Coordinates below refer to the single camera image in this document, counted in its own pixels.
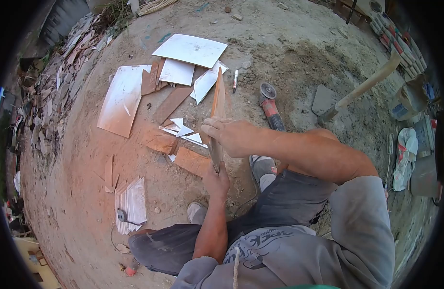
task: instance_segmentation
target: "tile piece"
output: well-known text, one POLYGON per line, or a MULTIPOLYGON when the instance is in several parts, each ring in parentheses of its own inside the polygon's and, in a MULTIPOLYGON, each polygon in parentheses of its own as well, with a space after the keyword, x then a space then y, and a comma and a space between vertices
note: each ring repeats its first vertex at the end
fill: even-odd
POLYGON ((174 34, 152 55, 212 68, 227 44, 190 35, 174 34))

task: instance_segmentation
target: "knee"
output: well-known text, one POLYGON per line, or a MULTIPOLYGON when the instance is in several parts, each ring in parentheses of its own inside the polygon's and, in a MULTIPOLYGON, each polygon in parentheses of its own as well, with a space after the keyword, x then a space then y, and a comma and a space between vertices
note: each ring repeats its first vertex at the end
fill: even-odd
POLYGON ((338 138, 334 135, 334 133, 331 132, 331 130, 327 129, 312 129, 305 132, 306 134, 316 135, 316 136, 323 136, 327 137, 329 139, 338 141, 338 138))

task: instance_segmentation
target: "gray shoe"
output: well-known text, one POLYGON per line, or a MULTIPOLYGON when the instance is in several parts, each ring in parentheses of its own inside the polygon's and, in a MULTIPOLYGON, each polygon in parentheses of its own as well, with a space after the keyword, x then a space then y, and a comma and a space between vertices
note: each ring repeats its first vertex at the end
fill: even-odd
POLYGON ((193 225, 202 225, 207 212, 208 209, 206 209, 202 204, 192 202, 190 205, 188 205, 187 209, 188 220, 190 220, 190 223, 193 225))
POLYGON ((250 155, 249 166, 260 191, 263 191, 277 175, 277 167, 271 157, 250 155))

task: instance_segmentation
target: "leg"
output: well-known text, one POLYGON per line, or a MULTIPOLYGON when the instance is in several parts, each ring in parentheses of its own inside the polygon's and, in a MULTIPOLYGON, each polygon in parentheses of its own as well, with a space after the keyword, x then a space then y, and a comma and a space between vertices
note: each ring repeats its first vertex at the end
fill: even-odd
POLYGON ((129 238, 135 259, 151 271, 178 275, 190 261, 204 216, 208 210, 199 203, 188 206, 191 224, 176 224, 161 230, 140 230, 129 238))

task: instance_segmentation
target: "man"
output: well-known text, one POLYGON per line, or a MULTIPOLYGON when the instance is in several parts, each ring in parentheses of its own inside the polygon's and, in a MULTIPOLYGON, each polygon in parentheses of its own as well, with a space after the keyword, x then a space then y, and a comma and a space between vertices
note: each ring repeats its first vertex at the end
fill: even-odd
POLYGON ((365 154, 324 129, 285 133, 214 117, 202 130, 229 156, 249 157, 261 194, 248 213, 226 223, 225 165, 219 174, 208 168, 208 209, 192 203, 192 224, 130 237, 138 262, 177 275, 172 288, 391 285, 395 248, 384 189, 365 154), (277 175, 272 158, 282 163, 277 175), (334 240, 309 228, 328 199, 334 240))

